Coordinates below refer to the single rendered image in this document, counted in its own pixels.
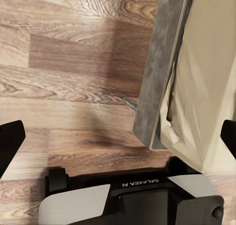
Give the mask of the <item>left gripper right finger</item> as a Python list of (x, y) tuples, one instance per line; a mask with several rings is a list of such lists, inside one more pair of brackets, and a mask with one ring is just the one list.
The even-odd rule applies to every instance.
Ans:
[(221, 129), (221, 139), (236, 159), (236, 122), (224, 120)]

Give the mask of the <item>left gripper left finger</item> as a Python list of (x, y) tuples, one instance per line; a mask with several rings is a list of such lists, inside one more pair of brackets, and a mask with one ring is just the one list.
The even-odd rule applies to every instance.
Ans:
[(26, 138), (22, 120), (0, 125), (0, 179)]

